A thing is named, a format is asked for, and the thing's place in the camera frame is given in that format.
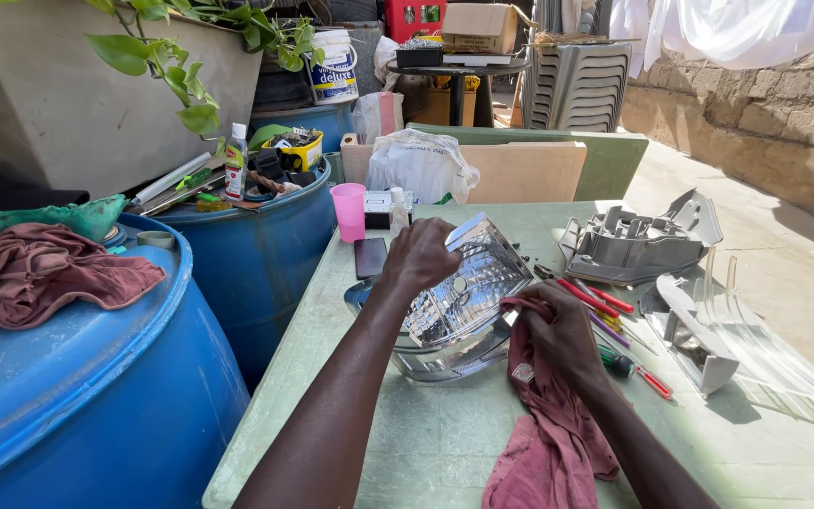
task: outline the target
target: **stacked plastic chair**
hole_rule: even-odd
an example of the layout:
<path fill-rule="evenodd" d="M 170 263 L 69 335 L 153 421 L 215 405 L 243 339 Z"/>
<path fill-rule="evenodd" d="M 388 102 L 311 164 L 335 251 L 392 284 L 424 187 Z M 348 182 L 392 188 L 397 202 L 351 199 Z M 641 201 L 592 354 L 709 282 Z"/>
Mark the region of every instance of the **stacked plastic chair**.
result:
<path fill-rule="evenodd" d="M 629 42 L 540 48 L 529 129 L 615 132 L 629 58 Z"/>

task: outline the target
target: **bottle cap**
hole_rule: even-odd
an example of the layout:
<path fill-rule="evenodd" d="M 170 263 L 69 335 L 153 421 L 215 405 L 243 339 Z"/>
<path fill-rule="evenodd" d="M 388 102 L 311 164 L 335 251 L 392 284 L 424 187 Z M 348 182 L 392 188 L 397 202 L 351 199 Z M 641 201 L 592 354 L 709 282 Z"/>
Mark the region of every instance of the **bottle cap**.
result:
<path fill-rule="evenodd" d="M 400 205 L 404 202 L 404 190 L 401 188 L 391 188 L 391 204 Z"/>
<path fill-rule="evenodd" d="M 232 138 L 243 140 L 247 138 L 247 126 L 243 124 L 232 124 Z"/>

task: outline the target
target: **pink plastic cup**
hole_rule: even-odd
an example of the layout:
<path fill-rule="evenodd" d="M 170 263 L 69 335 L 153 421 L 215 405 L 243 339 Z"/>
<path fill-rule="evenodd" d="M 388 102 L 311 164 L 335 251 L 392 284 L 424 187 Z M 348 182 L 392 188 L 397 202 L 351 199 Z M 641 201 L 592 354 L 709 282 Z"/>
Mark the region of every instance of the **pink plastic cup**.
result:
<path fill-rule="evenodd" d="M 338 218 L 341 240 L 345 242 L 366 238 L 365 191 L 362 184 L 338 184 L 332 188 L 334 215 Z"/>

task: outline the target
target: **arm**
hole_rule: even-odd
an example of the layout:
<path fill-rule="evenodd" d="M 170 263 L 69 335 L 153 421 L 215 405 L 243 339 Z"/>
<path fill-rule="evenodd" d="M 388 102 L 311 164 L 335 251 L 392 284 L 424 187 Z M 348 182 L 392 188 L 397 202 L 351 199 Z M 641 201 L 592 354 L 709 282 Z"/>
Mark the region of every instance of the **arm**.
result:
<path fill-rule="evenodd" d="M 554 282 L 536 284 L 518 296 L 544 301 L 556 310 L 551 324 L 535 312 L 524 311 L 522 316 L 537 349 L 565 377 L 602 429 L 639 504 L 650 509 L 717 509 L 611 382 L 582 302 Z"/>
<path fill-rule="evenodd" d="M 247 479 L 235 509 L 353 507 L 385 367 L 410 304 L 456 272 L 454 229 L 419 219 L 391 243 L 366 306 Z"/>

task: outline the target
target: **black tray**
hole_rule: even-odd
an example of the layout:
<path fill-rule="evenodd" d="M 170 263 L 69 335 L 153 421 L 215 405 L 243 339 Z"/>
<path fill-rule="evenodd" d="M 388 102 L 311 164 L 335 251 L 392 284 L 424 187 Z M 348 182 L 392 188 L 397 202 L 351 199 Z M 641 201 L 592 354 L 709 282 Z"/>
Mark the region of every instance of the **black tray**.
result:
<path fill-rule="evenodd" d="M 441 48 L 396 50 L 398 67 L 435 67 L 441 65 Z"/>

